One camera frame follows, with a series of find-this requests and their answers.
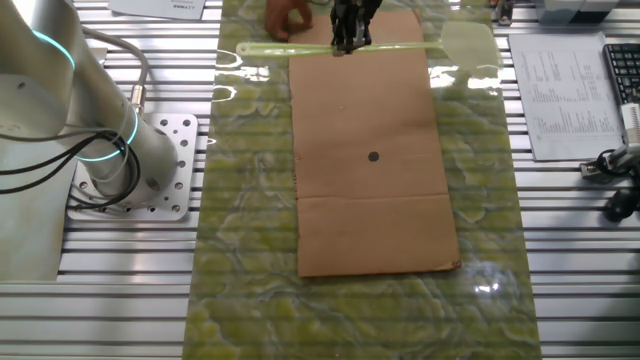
blue light ring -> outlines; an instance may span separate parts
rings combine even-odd
[[[65,49],[62,45],[60,45],[60,43],[58,43],[57,41],[53,40],[52,38],[48,37],[47,35],[37,31],[37,30],[32,30],[33,34],[35,36],[38,37],[38,39],[44,41],[44,42],[48,42],[49,44],[55,46],[56,49],[60,50],[60,52],[62,52],[71,62],[71,66],[73,67],[73,70],[76,69],[76,62],[73,61],[73,56],[71,56],[71,54],[67,51],[67,49]]]
[[[129,140],[127,140],[127,144],[129,144],[129,145],[133,141],[133,138],[136,137],[136,133],[138,132],[138,113],[135,110],[133,111],[133,113],[136,116],[136,122],[135,122],[134,127],[133,127],[133,132],[131,133],[131,136],[129,136]],[[116,150],[116,151],[113,152],[113,154],[110,154],[110,155],[107,155],[107,156],[103,156],[103,157],[98,158],[98,159],[85,159],[85,158],[81,158],[79,156],[76,156],[76,159],[81,160],[81,161],[97,162],[97,161],[104,161],[104,160],[111,159],[112,157],[114,157],[114,156],[116,156],[118,154],[120,154],[120,151]]]

black cable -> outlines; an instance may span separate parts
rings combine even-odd
[[[607,159],[604,157],[606,154],[611,154],[612,152],[614,152],[614,149],[609,149],[609,150],[605,150],[603,152],[600,153],[600,155],[598,155],[598,158],[596,159],[596,168],[598,170],[600,170],[601,173],[605,174],[605,175],[609,175],[611,177],[622,177],[622,176],[627,176],[629,174],[629,171],[631,171],[631,167],[620,171],[620,172],[615,172],[615,171],[611,171],[609,170],[609,167],[607,166]]]
[[[43,162],[41,162],[39,164],[35,164],[35,165],[31,165],[31,166],[27,166],[27,167],[19,168],[19,169],[0,170],[0,176],[24,174],[26,172],[31,172],[31,171],[34,171],[34,170],[41,169],[41,168],[43,168],[45,166],[49,166],[49,165],[53,164],[54,162],[66,157],[66,156],[69,156],[69,154],[71,154],[72,152],[75,151],[76,147],[81,146],[81,145],[82,145],[82,142],[80,142],[80,143],[74,145],[73,147],[69,148],[69,150],[67,150],[67,151],[65,151],[65,152],[63,152],[61,154],[58,154],[55,157],[52,157],[51,159],[43,161]]]
[[[91,144],[93,141],[100,139],[100,138],[104,138],[106,137],[104,133],[98,133],[90,138],[87,138],[83,141],[81,141],[80,143],[78,143],[77,145],[75,145],[72,149],[72,151],[69,153],[69,155],[67,156],[66,159],[64,159],[55,169],[53,169],[53,171],[51,171],[49,174],[43,176],[42,178],[31,182],[29,184],[26,185],[22,185],[22,186],[18,186],[15,188],[11,188],[11,189],[0,189],[0,195],[7,195],[7,194],[15,194],[15,193],[19,193],[25,190],[29,190],[32,189],[38,185],[41,185],[47,181],[49,181],[51,178],[53,178],[57,173],[60,172],[60,170],[62,170],[76,155],[78,155],[80,153],[80,151],[82,151],[82,149],[84,149],[85,147],[87,147],[89,144]]]
[[[0,139],[9,140],[9,141],[16,141],[16,142],[36,143],[36,142],[56,141],[56,140],[70,138],[70,137],[73,137],[73,136],[89,135],[89,134],[95,134],[95,133],[96,132],[92,131],[92,130],[76,131],[76,132],[67,133],[67,134],[63,134],[63,135],[49,136],[49,137],[43,137],[43,138],[27,138],[27,137],[21,137],[21,136],[11,136],[11,135],[0,134]]]
[[[18,192],[22,192],[22,191],[26,191],[29,189],[32,189],[38,185],[41,185],[47,181],[49,181],[51,178],[53,178],[56,174],[58,174],[76,155],[78,155],[84,148],[86,148],[89,144],[93,143],[95,140],[107,140],[107,141],[112,141],[112,143],[114,144],[114,146],[118,149],[118,151],[120,151],[120,153],[123,153],[124,150],[128,147],[128,151],[131,155],[131,159],[133,159],[133,163],[131,163],[130,161],[127,161],[128,166],[129,166],[129,171],[130,174],[133,174],[133,176],[130,178],[131,181],[129,181],[129,184],[127,186],[127,188],[125,189],[125,191],[123,191],[121,194],[115,196],[113,199],[102,203],[102,204],[94,204],[94,203],[90,203],[87,201],[84,201],[82,199],[77,198],[76,196],[73,195],[69,195],[73,200],[83,204],[83,205],[77,205],[76,209],[100,209],[100,208],[104,208],[110,205],[114,205],[119,203],[120,201],[126,199],[129,195],[131,195],[131,193],[133,193],[133,191],[136,189],[136,187],[138,186],[138,183],[140,182],[140,177],[141,177],[141,171],[140,171],[140,160],[138,159],[138,156],[136,155],[136,153],[133,151],[133,149],[131,149],[131,147],[129,147],[129,144],[127,144],[124,139],[122,139],[122,137],[120,137],[117,133],[115,132],[111,132],[111,131],[101,131],[97,134],[95,134],[92,137],[86,138],[83,141],[79,142],[78,144],[74,145],[73,147],[71,147],[69,150],[63,152],[62,154],[56,155],[55,157],[46,160],[40,164],[36,164],[36,165],[32,165],[29,167],[25,167],[25,168],[21,168],[21,169],[13,169],[13,170],[4,170],[4,171],[0,171],[0,175],[15,175],[15,174],[22,174],[25,172],[30,172],[33,170],[37,170],[40,168],[43,168],[45,166],[48,166],[50,164],[53,164],[56,161],[59,161],[60,159],[66,158],[53,170],[51,171],[49,174],[43,176],[42,178],[31,182],[29,184],[26,185],[22,185],[19,187],[15,187],[15,188],[11,188],[11,189],[0,189],[0,195],[7,195],[7,194],[14,194],[14,193],[18,193]]]
[[[121,153],[124,151],[125,147],[129,147],[129,145],[126,142],[124,142],[122,138],[119,138],[115,142],[115,144],[117,145],[118,150]],[[130,161],[128,161],[129,171],[130,171],[130,174],[133,174],[133,176],[130,177],[131,181],[129,182],[129,185],[127,186],[127,188],[122,193],[115,196],[113,199],[101,204],[91,203],[91,202],[82,200],[77,196],[69,195],[71,199],[82,204],[82,205],[76,205],[74,207],[75,209],[78,209],[78,210],[102,209],[107,206],[111,206],[119,203],[120,201],[126,199],[129,195],[131,195],[131,193],[133,193],[133,191],[138,186],[138,183],[140,182],[140,177],[141,177],[140,160],[138,159],[138,156],[133,151],[133,149],[131,149],[131,147],[129,147],[128,151],[129,151],[129,154],[131,155],[131,159],[133,160],[133,164]]]

human hand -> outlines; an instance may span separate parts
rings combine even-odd
[[[297,9],[302,23],[289,24],[289,13]],[[277,40],[286,41],[293,33],[313,26],[311,7],[306,0],[267,0],[264,29]]]

white paper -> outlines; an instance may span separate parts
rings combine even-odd
[[[509,44],[536,160],[592,159],[622,144],[602,33],[511,35]]]
[[[205,0],[110,0],[109,9],[129,15],[199,20]]]

black dot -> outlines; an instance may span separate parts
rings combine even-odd
[[[369,161],[376,162],[380,159],[380,154],[376,151],[372,151],[369,153]]]

